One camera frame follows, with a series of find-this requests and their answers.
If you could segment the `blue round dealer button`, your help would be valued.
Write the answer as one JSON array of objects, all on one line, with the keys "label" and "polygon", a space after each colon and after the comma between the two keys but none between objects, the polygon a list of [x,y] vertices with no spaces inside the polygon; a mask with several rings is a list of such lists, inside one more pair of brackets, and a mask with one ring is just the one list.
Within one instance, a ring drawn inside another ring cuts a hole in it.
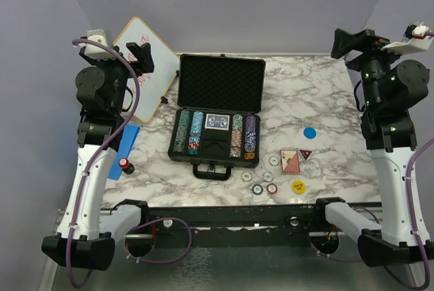
[{"label": "blue round dealer button", "polygon": [[304,134],[304,136],[305,136],[306,138],[308,138],[308,139],[313,139],[313,138],[316,137],[317,132],[316,132],[316,130],[315,130],[314,128],[312,128],[312,127],[306,127],[306,128],[304,129],[304,131],[303,131],[303,134]]}]

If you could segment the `black poker set case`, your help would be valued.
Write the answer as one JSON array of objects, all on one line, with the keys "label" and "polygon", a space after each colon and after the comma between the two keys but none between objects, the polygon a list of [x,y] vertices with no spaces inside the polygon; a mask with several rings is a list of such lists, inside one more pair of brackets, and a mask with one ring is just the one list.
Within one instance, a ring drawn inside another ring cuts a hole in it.
[{"label": "black poker set case", "polygon": [[208,180],[255,168],[265,67],[260,59],[181,55],[169,158],[191,164],[196,178]]}]

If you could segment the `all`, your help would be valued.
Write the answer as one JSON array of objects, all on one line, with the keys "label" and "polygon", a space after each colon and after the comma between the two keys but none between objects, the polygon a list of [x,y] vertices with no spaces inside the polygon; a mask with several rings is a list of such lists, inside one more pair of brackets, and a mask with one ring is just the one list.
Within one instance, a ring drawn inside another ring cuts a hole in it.
[{"label": "all", "polygon": [[310,158],[314,154],[314,150],[310,149],[299,149],[298,152],[304,161],[310,160]]}]

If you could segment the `red playing card deck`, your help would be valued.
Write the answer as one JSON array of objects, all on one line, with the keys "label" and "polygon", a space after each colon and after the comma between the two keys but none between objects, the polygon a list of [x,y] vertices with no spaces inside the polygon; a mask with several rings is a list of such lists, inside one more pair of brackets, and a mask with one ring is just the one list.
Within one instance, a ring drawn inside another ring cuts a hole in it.
[{"label": "red playing card deck", "polygon": [[284,149],[281,153],[281,171],[284,174],[299,174],[300,160],[297,150]]}]

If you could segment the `yellow big blind button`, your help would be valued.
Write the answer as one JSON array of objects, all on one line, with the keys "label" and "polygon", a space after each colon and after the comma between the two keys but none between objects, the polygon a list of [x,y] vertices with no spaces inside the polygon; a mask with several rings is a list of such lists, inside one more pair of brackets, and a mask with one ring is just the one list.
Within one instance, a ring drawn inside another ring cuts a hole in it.
[{"label": "yellow big blind button", "polygon": [[306,185],[303,181],[295,180],[291,184],[291,189],[295,194],[302,195],[303,193],[306,192],[307,188],[306,188]]}]

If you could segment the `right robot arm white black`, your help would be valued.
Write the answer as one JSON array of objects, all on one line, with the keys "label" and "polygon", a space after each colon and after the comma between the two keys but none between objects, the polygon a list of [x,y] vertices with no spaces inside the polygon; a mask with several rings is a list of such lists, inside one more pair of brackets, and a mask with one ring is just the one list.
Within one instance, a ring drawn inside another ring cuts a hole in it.
[{"label": "right robot arm white black", "polygon": [[409,54],[427,51],[432,30],[412,24],[403,39],[392,42],[373,30],[348,33],[337,29],[331,56],[358,56],[346,63],[361,75],[365,107],[361,132],[374,161],[380,184],[382,221],[376,223],[356,212],[339,197],[318,199],[311,214],[313,226],[326,231],[339,228],[355,243],[369,267],[427,262],[433,258],[433,242],[425,227],[414,173],[421,154],[411,107],[426,98],[429,69]]}]

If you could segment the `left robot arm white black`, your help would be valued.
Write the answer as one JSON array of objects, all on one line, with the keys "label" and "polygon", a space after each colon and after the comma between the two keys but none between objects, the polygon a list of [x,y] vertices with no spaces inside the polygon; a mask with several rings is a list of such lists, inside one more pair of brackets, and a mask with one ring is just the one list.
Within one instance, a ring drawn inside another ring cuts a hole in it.
[{"label": "left robot arm white black", "polygon": [[142,233],[150,217],[143,201],[126,199],[108,216],[101,216],[109,172],[119,151],[128,120],[121,116],[127,81],[152,73],[155,65],[149,43],[126,47],[135,60],[126,60],[117,47],[76,39],[80,56],[89,66],[75,78],[81,104],[77,128],[77,170],[70,199],[56,233],[44,237],[44,254],[63,267],[105,271],[115,247],[130,230]]}]

